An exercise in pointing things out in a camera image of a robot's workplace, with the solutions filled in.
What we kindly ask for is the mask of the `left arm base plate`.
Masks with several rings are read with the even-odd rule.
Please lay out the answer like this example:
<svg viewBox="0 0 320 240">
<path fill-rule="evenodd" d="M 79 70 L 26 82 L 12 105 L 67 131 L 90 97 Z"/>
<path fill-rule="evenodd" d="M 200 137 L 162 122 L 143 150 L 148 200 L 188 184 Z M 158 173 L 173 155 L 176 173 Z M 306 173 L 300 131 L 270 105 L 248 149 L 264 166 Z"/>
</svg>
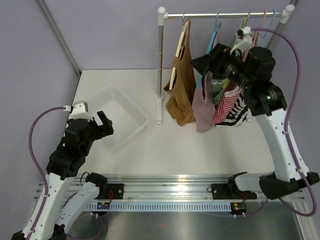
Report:
<svg viewBox="0 0 320 240">
<path fill-rule="evenodd" d="M 106 186 L 99 188 L 99 194 L 96 197 L 97 200 L 109 200 L 112 197 L 112 200 L 122 200 L 124 197 L 124 188 L 123 183 L 108 183 Z"/>
</svg>

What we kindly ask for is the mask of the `pink tank top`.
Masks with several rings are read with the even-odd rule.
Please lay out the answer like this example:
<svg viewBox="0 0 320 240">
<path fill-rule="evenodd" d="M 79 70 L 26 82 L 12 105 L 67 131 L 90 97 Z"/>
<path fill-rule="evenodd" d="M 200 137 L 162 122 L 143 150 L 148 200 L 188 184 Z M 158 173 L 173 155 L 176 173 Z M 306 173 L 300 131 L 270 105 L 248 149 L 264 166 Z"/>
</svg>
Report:
<svg viewBox="0 0 320 240">
<path fill-rule="evenodd" d="M 205 133 L 211 130 L 214 125 L 215 105 L 213 103 L 212 76 L 208 72 L 200 76 L 195 88 L 192 110 L 196 122 L 196 131 Z"/>
</svg>

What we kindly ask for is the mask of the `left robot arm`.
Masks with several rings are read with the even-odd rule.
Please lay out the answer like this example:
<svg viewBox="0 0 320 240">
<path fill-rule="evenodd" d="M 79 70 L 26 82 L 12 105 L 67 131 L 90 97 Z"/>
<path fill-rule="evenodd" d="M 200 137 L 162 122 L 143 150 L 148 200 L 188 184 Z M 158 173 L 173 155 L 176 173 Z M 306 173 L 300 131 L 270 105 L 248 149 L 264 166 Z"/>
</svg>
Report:
<svg viewBox="0 0 320 240">
<path fill-rule="evenodd" d="M 23 230 L 13 234 L 14 240 L 65 240 L 71 226 L 84 208 L 95 198 L 103 199 L 108 193 L 108 179 L 90 173 L 81 189 L 66 205 L 63 201 L 79 169 L 96 140 L 114 133 L 112 121 L 103 111 L 97 112 L 102 124 L 88 117 L 67 121 L 64 137 L 50 155 L 46 173 L 42 173 L 44 188 Z"/>
</svg>

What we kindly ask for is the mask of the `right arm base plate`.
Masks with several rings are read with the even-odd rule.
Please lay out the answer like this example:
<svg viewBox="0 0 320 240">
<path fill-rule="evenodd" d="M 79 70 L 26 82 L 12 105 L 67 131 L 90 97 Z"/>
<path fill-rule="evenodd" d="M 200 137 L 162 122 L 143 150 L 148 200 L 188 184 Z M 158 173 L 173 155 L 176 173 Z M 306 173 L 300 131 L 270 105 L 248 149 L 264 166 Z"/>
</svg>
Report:
<svg viewBox="0 0 320 240">
<path fill-rule="evenodd" d="M 227 183 L 213 183 L 206 188 L 213 200 L 256 200 L 257 194 L 252 191 L 240 191 Z"/>
</svg>

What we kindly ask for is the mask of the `cream hanger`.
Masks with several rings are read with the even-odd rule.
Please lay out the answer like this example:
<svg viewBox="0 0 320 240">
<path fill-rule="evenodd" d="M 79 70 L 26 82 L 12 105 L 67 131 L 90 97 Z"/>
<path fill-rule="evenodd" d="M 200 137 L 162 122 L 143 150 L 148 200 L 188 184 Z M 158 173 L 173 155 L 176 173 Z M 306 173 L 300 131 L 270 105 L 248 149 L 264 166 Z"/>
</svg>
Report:
<svg viewBox="0 0 320 240">
<path fill-rule="evenodd" d="M 175 52 L 175 57 L 178 58 L 179 61 L 183 58 L 183 54 L 184 54 L 184 51 L 185 51 L 185 48 L 187 45 L 188 33 L 189 33 L 189 21 L 188 20 L 184 21 L 184 15 L 183 15 L 182 16 L 182 31 L 181 31 L 179 41 L 177 44 L 177 49 Z M 173 66 L 171 69 L 171 75 L 170 75 L 170 80 L 169 80 L 169 90 L 170 91 L 173 89 L 176 74 L 177 74 L 177 69 L 175 66 Z"/>
</svg>

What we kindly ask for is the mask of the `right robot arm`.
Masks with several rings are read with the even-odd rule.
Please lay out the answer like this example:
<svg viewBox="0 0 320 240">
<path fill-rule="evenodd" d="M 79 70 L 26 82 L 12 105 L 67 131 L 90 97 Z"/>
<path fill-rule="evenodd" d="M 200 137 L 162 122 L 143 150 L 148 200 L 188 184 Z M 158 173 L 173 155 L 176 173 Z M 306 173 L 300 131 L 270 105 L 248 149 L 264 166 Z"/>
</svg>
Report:
<svg viewBox="0 0 320 240">
<path fill-rule="evenodd" d="M 320 181 L 302 160 L 286 122 L 287 103 L 282 90 L 271 82 L 276 61 L 272 52 L 256 46 L 245 60 L 241 51 L 221 43 L 214 49 L 190 61 L 201 75 L 212 73 L 215 79 L 227 78 L 243 90 L 243 99 L 259 124 L 270 150 L 274 171 L 252 174 L 241 172 L 228 179 L 227 193 L 239 198 L 244 192 L 260 192 L 268 199 L 279 199 Z"/>
</svg>

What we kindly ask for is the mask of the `brown tank top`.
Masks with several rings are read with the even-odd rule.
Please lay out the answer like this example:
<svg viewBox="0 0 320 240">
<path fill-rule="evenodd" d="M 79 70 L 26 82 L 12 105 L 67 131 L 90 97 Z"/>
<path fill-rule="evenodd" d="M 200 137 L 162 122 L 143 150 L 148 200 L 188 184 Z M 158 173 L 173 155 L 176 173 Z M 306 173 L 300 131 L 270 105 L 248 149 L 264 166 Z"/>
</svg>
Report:
<svg viewBox="0 0 320 240">
<path fill-rule="evenodd" d="M 189 26 L 183 58 L 179 60 L 174 56 L 172 61 L 172 67 L 176 67 L 173 88 L 169 90 L 170 79 L 163 88 L 169 94 L 166 109 L 179 126 L 195 122 L 192 102 L 196 90 L 196 81 L 193 67 L 190 64 L 192 60 L 190 51 L 191 20 L 187 20 L 189 21 Z"/>
</svg>

